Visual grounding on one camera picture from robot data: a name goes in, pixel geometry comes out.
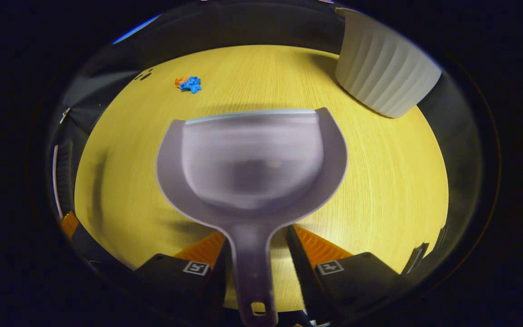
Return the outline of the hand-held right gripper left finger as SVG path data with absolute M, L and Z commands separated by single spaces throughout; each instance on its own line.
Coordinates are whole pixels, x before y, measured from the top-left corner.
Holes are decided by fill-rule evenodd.
M 176 255 L 154 255 L 134 275 L 143 298 L 164 314 L 189 325 L 218 325 L 230 256 L 226 236 L 215 232 Z

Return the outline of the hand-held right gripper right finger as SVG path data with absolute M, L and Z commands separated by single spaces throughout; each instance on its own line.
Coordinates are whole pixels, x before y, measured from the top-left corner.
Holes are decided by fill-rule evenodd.
M 351 254 L 325 238 L 288 226 L 286 241 L 311 320 L 349 324 L 404 288 L 405 279 L 370 252 Z

